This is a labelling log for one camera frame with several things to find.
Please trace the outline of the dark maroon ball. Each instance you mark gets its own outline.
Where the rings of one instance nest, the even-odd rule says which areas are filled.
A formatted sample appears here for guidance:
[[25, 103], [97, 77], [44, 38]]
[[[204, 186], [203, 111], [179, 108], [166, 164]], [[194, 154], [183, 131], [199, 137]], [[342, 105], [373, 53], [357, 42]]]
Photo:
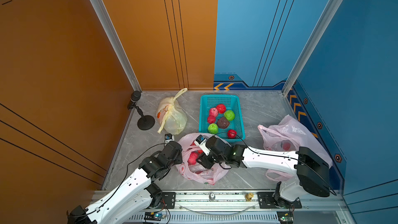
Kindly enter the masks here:
[[221, 117], [218, 121], [217, 121], [217, 126], [220, 129], [226, 129], [228, 126], [230, 125], [230, 122], [227, 120], [226, 117]]

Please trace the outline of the pink plastic bag with hearts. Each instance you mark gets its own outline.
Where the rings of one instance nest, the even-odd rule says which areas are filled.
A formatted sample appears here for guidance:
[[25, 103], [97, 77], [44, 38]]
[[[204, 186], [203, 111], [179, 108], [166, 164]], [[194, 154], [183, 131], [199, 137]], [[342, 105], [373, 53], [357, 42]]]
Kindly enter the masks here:
[[263, 138], [265, 150], [298, 151], [300, 147], [307, 147], [332, 167], [332, 159], [325, 148], [307, 127], [292, 116], [287, 115], [279, 124], [268, 128], [259, 125], [258, 130]]

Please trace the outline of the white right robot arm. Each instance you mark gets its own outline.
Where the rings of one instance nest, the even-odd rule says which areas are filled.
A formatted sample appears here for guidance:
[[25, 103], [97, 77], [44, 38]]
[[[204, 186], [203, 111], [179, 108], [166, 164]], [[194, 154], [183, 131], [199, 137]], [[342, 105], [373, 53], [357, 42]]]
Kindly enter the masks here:
[[235, 168], [263, 168], [287, 173], [286, 181], [277, 183], [273, 201], [278, 208], [288, 208], [304, 195], [327, 198], [336, 195], [330, 186], [329, 165], [307, 147], [298, 151], [266, 151], [245, 145], [200, 146], [202, 153], [197, 163], [210, 169], [218, 164], [224, 170]]

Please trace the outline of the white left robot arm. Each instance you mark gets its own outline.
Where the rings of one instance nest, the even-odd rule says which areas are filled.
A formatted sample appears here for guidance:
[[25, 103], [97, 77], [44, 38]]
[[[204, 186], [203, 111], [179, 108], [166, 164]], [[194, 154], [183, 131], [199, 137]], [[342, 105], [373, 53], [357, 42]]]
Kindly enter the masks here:
[[182, 163], [182, 147], [170, 141], [162, 151], [145, 158], [121, 184], [100, 200], [68, 213], [69, 224], [122, 224], [133, 214], [158, 205], [162, 190], [154, 183]]

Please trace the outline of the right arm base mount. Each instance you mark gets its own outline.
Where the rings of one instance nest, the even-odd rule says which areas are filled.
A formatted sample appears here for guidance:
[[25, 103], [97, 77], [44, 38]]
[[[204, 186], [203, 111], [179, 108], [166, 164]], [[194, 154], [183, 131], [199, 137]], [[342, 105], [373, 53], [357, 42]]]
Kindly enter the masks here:
[[295, 210], [301, 209], [301, 201], [297, 198], [293, 202], [284, 200], [283, 198], [276, 198], [274, 192], [260, 191], [257, 193], [260, 209], [287, 209]]

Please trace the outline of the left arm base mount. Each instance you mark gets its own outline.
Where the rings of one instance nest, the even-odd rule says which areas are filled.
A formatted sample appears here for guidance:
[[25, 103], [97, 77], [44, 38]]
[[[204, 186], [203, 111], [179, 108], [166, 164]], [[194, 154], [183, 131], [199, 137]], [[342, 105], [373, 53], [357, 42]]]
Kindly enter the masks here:
[[161, 195], [156, 195], [149, 208], [167, 208], [174, 209], [176, 203], [176, 193], [175, 192], [162, 192]]

